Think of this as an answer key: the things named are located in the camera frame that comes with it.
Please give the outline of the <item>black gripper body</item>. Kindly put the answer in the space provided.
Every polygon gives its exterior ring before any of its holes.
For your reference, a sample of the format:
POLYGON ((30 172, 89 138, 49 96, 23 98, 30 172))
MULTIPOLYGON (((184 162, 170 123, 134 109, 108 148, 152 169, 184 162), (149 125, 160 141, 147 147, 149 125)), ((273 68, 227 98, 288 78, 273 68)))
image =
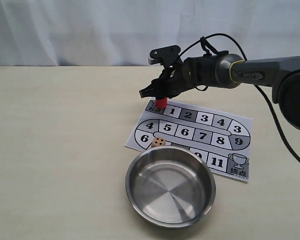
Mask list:
POLYGON ((163 70, 158 78, 163 81, 164 88, 180 88, 182 93, 190 90, 183 77, 183 61, 179 57, 181 48, 177 45, 153 49, 149 53, 150 65, 160 64, 163 70))

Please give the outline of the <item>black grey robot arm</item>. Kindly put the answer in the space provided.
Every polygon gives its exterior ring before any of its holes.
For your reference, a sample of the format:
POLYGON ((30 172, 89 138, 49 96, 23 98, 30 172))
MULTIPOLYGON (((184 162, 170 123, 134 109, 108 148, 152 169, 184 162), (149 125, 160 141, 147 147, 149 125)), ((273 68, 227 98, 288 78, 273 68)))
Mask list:
POLYGON ((153 49, 149 64, 163 71, 141 89, 141 98, 174 98, 199 86, 234 89, 240 84, 271 88, 271 99, 285 120, 300 130, 300 56, 244 60, 228 51, 181 60, 177 45, 153 49))

